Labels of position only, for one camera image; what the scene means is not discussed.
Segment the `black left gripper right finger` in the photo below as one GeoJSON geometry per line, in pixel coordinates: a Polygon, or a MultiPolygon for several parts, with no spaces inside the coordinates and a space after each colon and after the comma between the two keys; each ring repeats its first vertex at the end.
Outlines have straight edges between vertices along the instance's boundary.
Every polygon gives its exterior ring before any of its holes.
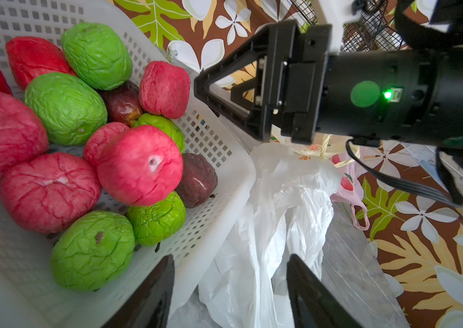
{"type": "Polygon", "coordinates": [[[298,255],[290,256],[286,276],[296,328],[361,328],[298,255]]]}

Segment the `white plastic bag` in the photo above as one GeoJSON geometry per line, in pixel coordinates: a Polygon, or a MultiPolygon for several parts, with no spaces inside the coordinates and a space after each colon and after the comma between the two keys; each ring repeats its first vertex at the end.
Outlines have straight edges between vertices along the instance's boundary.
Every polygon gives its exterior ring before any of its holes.
{"type": "Polygon", "coordinates": [[[292,327],[287,263],[322,259],[340,173],[325,159],[300,160],[280,143],[251,152],[251,196],[199,284],[199,298],[222,327],[292,327]]]}

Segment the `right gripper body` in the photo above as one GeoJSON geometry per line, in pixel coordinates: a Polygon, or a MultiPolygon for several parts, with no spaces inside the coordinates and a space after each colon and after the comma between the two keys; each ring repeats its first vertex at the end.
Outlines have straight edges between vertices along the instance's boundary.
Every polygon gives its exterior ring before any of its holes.
{"type": "Polygon", "coordinates": [[[255,134],[272,126],[298,144],[316,133],[367,145],[400,140],[439,146],[449,137],[436,96],[444,55],[435,50],[331,55],[331,27],[300,34],[294,23],[264,27],[255,37],[255,134]]]}

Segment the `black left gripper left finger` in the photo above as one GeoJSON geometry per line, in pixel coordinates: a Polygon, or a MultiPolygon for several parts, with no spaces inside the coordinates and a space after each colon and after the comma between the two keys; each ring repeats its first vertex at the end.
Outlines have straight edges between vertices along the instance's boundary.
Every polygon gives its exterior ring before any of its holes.
{"type": "Polygon", "coordinates": [[[175,281],[173,256],[167,255],[155,266],[132,296],[104,327],[166,327],[175,281]]]}

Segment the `pink apple-print plastic bag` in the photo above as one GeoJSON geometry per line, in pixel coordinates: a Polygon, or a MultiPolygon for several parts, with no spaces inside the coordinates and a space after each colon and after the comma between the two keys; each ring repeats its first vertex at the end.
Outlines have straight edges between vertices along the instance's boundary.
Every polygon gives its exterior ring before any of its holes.
{"type": "Polygon", "coordinates": [[[331,196],[333,202],[341,202],[350,205],[353,226],[359,230],[367,231],[370,227],[368,209],[363,203],[364,191],[358,180],[365,169],[354,161],[345,150],[342,150],[341,143],[335,143],[331,152],[331,161],[342,175],[341,184],[336,194],[331,196]]]}

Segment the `yellow orange-print plastic bag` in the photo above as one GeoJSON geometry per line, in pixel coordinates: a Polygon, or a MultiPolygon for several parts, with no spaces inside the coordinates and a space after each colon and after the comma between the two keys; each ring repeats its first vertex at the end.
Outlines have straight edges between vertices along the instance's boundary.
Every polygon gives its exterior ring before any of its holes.
{"type": "Polygon", "coordinates": [[[301,145],[292,143],[290,137],[284,137],[281,134],[281,129],[275,125],[272,125],[270,139],[271,142],[278,142],[290,147],[300,159],[308,160],[312,157],[330,159],[337,168],[354,163],[354,159],[346,152],[346,142],[348,140],[349,137],[316,133],[311,145],[301,145]]]}

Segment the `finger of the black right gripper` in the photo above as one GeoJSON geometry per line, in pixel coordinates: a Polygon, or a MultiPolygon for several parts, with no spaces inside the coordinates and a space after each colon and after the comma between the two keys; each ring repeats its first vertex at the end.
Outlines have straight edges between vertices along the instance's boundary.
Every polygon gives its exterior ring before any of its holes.
{"type": "Polygon", "coordinates": [[[249,90],[254,90],[253,102],[262,103],[264,100],[265,69],[268,68],[269,38],[270,28],[263,28],[239,46],[231,55],[207,70],[201,71],[194,80],[195,96],[201,101],[209,101],[209,87],[211,85],[253,62],[257,62],[255,78],[245,81],[235,88],[239,97],[242,97],[249,90]]]}
{"type": "Polygon", "coordinates": [[[257,141],[267,142],[270,139],[271,117],[268,110],[244,97],[245,92],[259,85],[257,78],[232,87],[229,94],[225,93],[229,98],[211,91],[211,85],[208,76],[199,75],[196,78],[196,97],[200,101],[257,141]]]}

